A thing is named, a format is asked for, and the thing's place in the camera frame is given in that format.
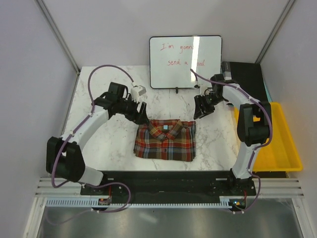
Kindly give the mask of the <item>plaid long sleeve shirt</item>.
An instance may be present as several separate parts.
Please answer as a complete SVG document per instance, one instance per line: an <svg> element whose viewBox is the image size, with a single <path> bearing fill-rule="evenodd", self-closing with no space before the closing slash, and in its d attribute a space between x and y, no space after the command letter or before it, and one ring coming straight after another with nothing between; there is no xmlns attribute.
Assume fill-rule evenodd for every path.
<svg viewBox="0 0 317 238"><path fill-rule="evenodd" d="M153 119L140 125L133 153L143 159L192 162L196 157L196 122Z"/></svg>

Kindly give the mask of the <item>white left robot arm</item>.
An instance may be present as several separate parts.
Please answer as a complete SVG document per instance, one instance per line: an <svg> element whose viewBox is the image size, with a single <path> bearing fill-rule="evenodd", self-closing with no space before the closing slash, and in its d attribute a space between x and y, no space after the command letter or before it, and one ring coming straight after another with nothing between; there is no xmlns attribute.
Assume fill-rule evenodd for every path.
<svg viewBox="0 0 317 238"><path fill-rule="evenodd" d="M47 142L46 170L52 176L53 187L58 187L55 177L66 181L88 184L92 190L103 195L109 184L101 171L86 166L82 155L87 142L95 132L116 114L137 125L148 124L145 102L140 97L146 93L141 85L127 86L112 82L108 91L92 101L92 110L81 122L60 137L51 137Z"/></svg>

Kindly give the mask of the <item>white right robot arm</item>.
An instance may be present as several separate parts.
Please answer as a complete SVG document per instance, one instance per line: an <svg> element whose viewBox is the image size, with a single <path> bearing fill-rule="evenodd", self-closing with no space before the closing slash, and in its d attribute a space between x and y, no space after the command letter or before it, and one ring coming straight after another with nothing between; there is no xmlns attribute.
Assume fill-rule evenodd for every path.
<svg viewBox="0 0 317 238"><path fill-rule="evenodd" d="M215 74L206 79L193 69L190 70L195 79L211 84L211 90L200 87L200 95L194 97L194 120L212 114L215 106L223 101L229 102L238 109L237 135L240 148L231 173L235 178L227 182L228 192L238 195L245 189L242 179L252 177L254 162L261 148L272 141L273 128L271 106L269 102L261 102L252 97L240 84L233 80L225 80L222 74Z"/></svg>

